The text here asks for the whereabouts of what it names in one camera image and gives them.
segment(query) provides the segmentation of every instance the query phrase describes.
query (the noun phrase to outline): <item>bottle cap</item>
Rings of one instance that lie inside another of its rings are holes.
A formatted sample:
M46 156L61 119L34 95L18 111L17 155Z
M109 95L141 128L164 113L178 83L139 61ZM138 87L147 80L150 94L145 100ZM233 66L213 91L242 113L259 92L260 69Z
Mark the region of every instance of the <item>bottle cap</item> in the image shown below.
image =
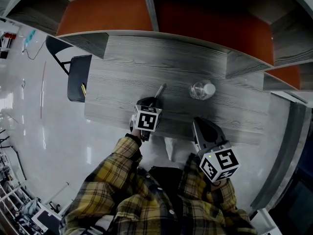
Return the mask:
M213 95L215 93L215 86L213 84L206 84L204 86L204 91L205 93L207 93L208 95Z

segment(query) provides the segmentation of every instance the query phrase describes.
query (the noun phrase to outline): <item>person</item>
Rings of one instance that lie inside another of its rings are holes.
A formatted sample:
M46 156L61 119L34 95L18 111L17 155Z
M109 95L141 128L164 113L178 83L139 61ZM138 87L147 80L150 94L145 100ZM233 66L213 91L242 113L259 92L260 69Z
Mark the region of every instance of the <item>person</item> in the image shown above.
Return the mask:
M183 170L139 167L140 131L121 138L84 181L60 222L62 235L257 234L236 208L229 179L211 184L190 154Z

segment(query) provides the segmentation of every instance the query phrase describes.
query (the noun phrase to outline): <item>chair backrest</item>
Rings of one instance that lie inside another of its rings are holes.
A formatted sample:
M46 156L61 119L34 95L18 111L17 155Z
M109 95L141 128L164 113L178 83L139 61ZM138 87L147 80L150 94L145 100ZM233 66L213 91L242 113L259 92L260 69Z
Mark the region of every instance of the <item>chair backrest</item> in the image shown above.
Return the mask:
M69 45L59 39L56 39L54 37L47 36L45 39L45 46L47 47L48 51L52 56L54 56L59 51L72 47L72 45Z

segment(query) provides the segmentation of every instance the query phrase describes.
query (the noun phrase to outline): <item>cable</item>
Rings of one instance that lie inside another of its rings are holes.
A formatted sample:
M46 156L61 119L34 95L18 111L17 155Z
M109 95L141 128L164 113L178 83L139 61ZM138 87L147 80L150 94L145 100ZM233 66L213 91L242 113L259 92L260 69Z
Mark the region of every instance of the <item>cable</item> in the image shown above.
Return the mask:
M44 42L43 42L43 44L41 45L41 47L40 47L40 49L39 49L39 51L42 49L42 47L44 46L44 43L45 43L45 40L44 40ZM28 51L27 51L27 49L25 49L24 51L26 51L26 53L27 53L27 57L30 59L30 60L35 60L35 58L37 57L37 55L39 54L39 51L37 52L37 54L35 55L35 57L34 58L31 58L31 57L29 57L29 54L28 54Z

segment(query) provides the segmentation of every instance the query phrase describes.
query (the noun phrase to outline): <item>black and white marker cube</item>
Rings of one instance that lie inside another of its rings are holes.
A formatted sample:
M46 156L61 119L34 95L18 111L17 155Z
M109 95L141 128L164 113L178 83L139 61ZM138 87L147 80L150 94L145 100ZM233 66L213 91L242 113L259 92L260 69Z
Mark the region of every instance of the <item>black and white marker cube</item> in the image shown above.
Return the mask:
M134 128L143 131L156 131L160 123L162 109L136 105L134 113Z
M231 148L205 153L200 168L211 182L231 177L240 164Z

